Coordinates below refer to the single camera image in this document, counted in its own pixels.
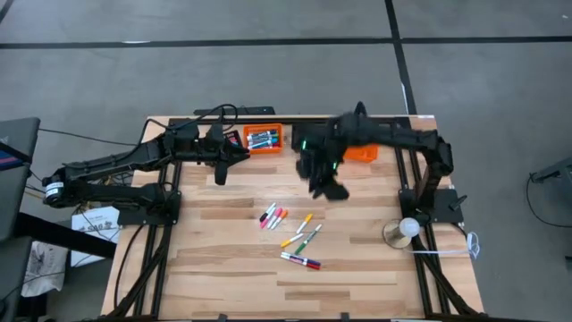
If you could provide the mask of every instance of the table leg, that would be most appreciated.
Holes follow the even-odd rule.
[[[16,236],[29,236],[37,241],[103,258],[113,258],[115,253],[115,244],[110,241],[76,232],[70,228],[24,213],[18,214],[14,234]]]

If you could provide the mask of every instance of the orange box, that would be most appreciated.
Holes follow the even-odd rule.
[[[377,159],[377,144],[370,144],[363,148],[348,148],[343,157],[367,163],[372,162]]]
[[[282,124],[280,123],[269,123],[260,125],[245,125],[242,129],[242,141],[244,146],[248,147],[248,135],[252,133],[259,133],[262,131],[276,130],[278,132],[278,147],[272,148],[252,148],[250,154],[267,154],[267,153],[280,153],[282,152],[282,147],[284,142],[282,140]]]

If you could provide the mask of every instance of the desk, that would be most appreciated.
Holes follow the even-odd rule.
[[[168,124],[168,117],[153,118]],[[436,128],[432,117],[412,116],[410,123],[419,130]],[[204,135],[208,126],[199,129]],[[235,129],[241,133],[242,125]],[[144,140],[162,131],[150,124]],[[311,199],[307,182],[296,174],[297,156],[290,149],[289,125],[284,125],[284,139],[281,154],[253,155],[229,168],[225,186],[215,185],[213,168],[183,163],[181,212],[172,229],[160,318],[217,318],[219,313],[229,318],[339,318],[340,312],[348,312],[352,318],[421,318],[413,255],[390,248],[381,236],[385,223],[401,217],[395,150],[380,147],[379,157],[371,164],[348,161],[340,166],[339,179],[350,197],[334,203]],[[422,157],[419,163],[423,171]],[[406,167],[413,182],[408,161]],[[157,176],[136,172],[133,184],[156,182]],[[442,185],[450,185],[449,178],[443,179]],[[258,218],[272,202],[287,208],[289,216],[276,231],[261,230]],[[314,219],[306,230],[324,226],[303,255],[322,262],[321,271],[279,258],[280,243],[294,235],[310,212]],[[439,250],[466,248],[463,236],[452,225],[434,225],[433,229]],[[102,314],[113,309],[118,268],[135,230],[127,227],[121,232]],[[139,276],[146,230],[127,257],[119,285],[121,297]],[[298,243],[287,250],[293,252]],[[442,271],[458,293],[482,311],[468,255],[441,259]],[[433,311],[439,312],[434,281],[427,274]],[[155,278],[149,281],[144,314],[149,312]]]

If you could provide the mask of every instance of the white cable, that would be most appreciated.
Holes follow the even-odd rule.
[[[469,254],[472,259],[476,259],[481,251],[481,246],[479,245],[479,236],[474,233],[467,234],[467,250],[404,250],[411,254]]]

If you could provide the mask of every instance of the orange tray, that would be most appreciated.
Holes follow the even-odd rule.
[[[377,145],[370,144],[363,148],[348,148],[343,157],[367,163],[372,162],[377,159]]]
[[[252,148],[250,154],[267,154],[267,153],[280,153],[282,152],[282,147],[284,142],[282,141],[282,124],[280,123],[269,123],[261,125],[245,125],[242,129],[242,141],[244,146],[248,147],[248,135],[251,133],[258,133],[261,131],[271,131],[276,130],[278,132],[278,147],[273,148]]]

